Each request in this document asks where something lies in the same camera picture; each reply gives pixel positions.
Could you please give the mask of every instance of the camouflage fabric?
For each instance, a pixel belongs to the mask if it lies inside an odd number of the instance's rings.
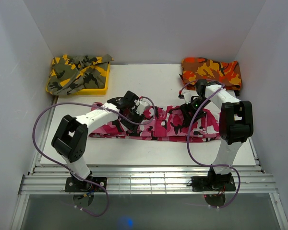
[[[204,109],[206,116],[199,119],[192,126],[190,142],[205,142],[219,139],[219,113]],[[144,111],[147,122],[153,115],[152,107]],[[140,140],[162,140],[186,142],[188,126],[184,124],[179,106],[156,107],[155,119],[148,125],[139,126],[135,132],[129,131],[120,120],[94,130],[89,136],[92,138],[132,138]]]
[[[103,89],[106,84],[108,63],[113,58],[68,56],[55,57],[46,91],[55,96],[68,95],[82,89]]]
[[[239,63],[213,61],[203,57],[188,57],[181,62],[184,84],[198,79],[212,79],[225,84],[227,90],[240,90],[242,86]],[[188,90],[194,90],[194,83],[187,86]]]

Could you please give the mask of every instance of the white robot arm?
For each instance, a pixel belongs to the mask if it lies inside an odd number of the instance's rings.
[[[119,118],[118,113],[133,122],[141,123],[144,119],[143,112],[148,107],[147,102],[128,91],[124,97],[108,100],[100,109],[76,117],[66,115],[61,120],[51,144],[64,158],[72,172],[90,180],[92,179],[92,173],[83,157],[88,135],[108,122],[117,120]],[[131,131],[138,127],[138,125],[131,124],[123,119],[121,123]],[[73,175],[72,180],[82,191],[90,189],[91,185],[89,183],[80,181]]]
[[[195,112],[198,120],[204,112],[197,111],[202,103],[204,108],[212,101],[220,110],[219,133],[221,145],[212,165],[232,165],[237,152],[243,142],[253,134],[252,104],[249,101],[241,101],[231,96],[217,81],[198,80],[195,84],[198,97],[191,97],[189,92],[180,95],[185,104],[180,109],[184,115],[186,124],[189,125]],[[208,183],[211,187],[220,187],[228,184],[231,180],[229,167],[214,166],[208,173]]]

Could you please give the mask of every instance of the yellow camouflage cloth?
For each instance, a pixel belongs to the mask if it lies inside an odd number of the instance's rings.
[[[46,91],[55,96],[69,95],[82,89],[103,89],[106,84],[108,63],[113,58],[69,56],[55,57]]]

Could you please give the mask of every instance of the glass panel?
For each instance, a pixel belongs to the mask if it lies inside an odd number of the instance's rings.
[[[105,202],[104,195],[96,195],[88,209],[102,211]],[[22,229],[279,229],[269,194],[239,194],[220,210],[187,204],[207,205],[201,194],[111,195],[108,212],[99,218],[65,203],[73,204],[72,195],[30,195]]]

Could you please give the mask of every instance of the metal frame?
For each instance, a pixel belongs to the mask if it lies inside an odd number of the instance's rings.
[[[281,230],[288,230],[288,221],[278,193],[270,193],[272,205]]]
[[[44,148],[54,109],[50,110],[40,142]],[[288,229],[288,222],[278,197],[278,189],[272,174],[264,173],[253,141],[250,144],[255,158],[255,166],[237,166],[241,176],[240,193],[269,193],[277,220],[282,230]],[[11,229],[20,229],[30,194],[68,195],[64,192],[66,178],[69,173],[62,167],[41,165],[41,156],[35,152],[33,164],[28,176],[24,176],[19,190],[17,207],[14,213]],[[94,176],[108,178],[107,190],[109,194],[194,194],[186,184],[191,176],[207,175],[208,167],[118,167],[118,166],[90,166]]]
[[[16,210],[14,212],[13,220],[10,229],[11,230],[18,230],[21,228],[23,224],[25,210],[27,208],[27,204],[29,201],[28,194],[18,195]]]

